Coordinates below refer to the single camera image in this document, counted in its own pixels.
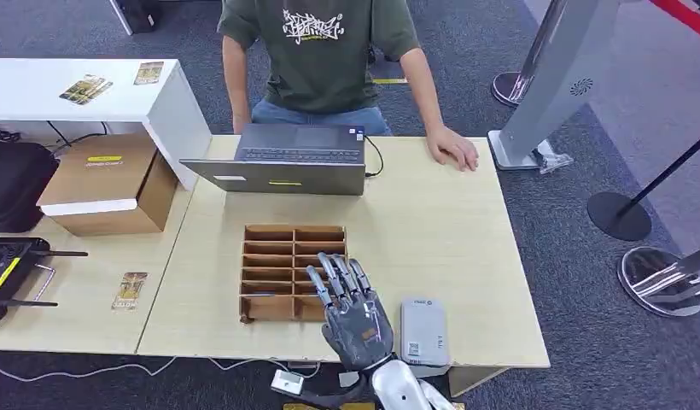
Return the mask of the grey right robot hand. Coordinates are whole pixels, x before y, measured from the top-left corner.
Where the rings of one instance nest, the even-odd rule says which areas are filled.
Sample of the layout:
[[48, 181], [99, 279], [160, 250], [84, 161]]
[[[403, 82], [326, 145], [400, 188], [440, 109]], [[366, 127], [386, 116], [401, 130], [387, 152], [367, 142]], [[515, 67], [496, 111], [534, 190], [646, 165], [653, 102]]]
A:
[[318, 253], [327, 276], [306, 267], [324, 309], [322, 334], [348, 370], [365, 371], [394, 357], [394, 331], [379, 295], [360, 263]]

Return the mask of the person's left hand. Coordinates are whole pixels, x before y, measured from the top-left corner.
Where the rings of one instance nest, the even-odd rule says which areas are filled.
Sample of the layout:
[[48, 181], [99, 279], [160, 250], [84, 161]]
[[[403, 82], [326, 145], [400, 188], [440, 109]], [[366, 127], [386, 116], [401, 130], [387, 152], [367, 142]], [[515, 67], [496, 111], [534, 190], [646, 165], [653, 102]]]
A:
[[445, 165], [447, 161], [453, 160], [461, 172], [475, 171], [478, 168], [479, 155], [470, 140], [445, 125], [431, 126], [426, 129], [426, 133], [429, 153], [436, 162]]

